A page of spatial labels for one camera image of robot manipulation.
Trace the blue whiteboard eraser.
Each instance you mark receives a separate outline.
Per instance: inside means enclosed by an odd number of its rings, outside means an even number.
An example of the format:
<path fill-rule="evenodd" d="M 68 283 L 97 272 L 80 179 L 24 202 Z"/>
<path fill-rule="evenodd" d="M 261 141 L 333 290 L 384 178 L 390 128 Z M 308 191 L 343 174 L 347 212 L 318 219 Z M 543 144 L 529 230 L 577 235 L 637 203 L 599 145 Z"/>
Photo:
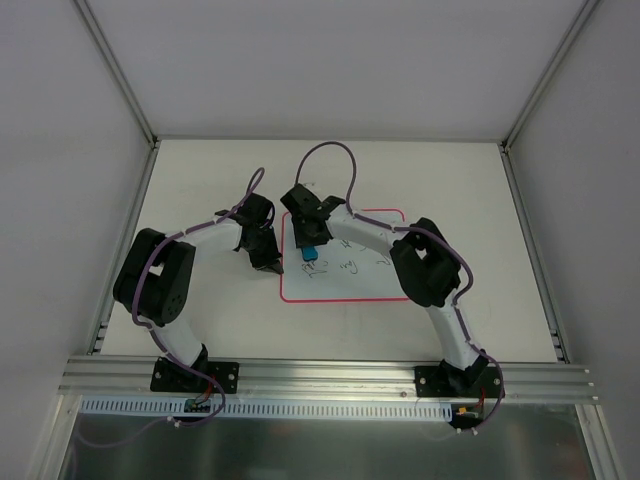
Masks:
<path fill-rule="evenodd" d="M 314 262 L 319 258 L 318 251 L 313 246 L 305 246 L 300 249 L 301 256 L 304 262 Z"/>

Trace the pink-framed whiteboard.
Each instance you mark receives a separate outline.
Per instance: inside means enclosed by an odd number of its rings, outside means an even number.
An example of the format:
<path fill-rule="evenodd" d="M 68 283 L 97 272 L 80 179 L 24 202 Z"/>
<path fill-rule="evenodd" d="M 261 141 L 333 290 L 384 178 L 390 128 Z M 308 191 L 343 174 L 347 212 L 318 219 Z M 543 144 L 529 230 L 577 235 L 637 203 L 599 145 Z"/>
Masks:
<path fill-rule="evenodd" d="M 291 215 L 281 217 L 281 299 L 290 304 L 405 301 L 389 257 L 348 240 L 332 240 L 305 260 Z"/>

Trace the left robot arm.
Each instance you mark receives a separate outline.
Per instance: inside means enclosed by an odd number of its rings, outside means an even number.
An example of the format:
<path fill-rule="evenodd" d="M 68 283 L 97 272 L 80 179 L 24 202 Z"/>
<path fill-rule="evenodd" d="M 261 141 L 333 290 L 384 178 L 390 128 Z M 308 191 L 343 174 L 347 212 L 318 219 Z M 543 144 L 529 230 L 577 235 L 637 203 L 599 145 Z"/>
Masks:
<path fill-rule="evenodd" d="M 113 298 L 175 364 L 173 378 L 183 389 L 196 391 L 208 379 L 206 347 L 182 315 L 196 262 L 243 250 L 255 270 L 283 274 L 274 218 L 273 202 L 250 193 L 234 209 L 221 210 L 213 220 L 184 232 L 168 235 L 145 228 L 136 235 Z"/>

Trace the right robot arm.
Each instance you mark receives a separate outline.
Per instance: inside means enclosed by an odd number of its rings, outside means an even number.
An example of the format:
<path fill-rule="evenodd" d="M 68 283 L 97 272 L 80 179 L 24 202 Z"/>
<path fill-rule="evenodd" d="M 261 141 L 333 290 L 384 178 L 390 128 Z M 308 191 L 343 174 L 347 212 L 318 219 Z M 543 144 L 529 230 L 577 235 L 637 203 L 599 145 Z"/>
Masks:
<path fill-rule="evenodd" d="M 417 396 L 504 396 L 502 371 L 476 344 L 460 308 L 473 274 L 431 220 L 385 223 L 356 212 L 338 197 L 321 200 L 299 183 L 284 194 L 281 203 L 291 215 L 299 247 L 344 240 L 390 258 L 405 296 L 430 317 L 443 352 L 438 366 L 414 368 Z"/>

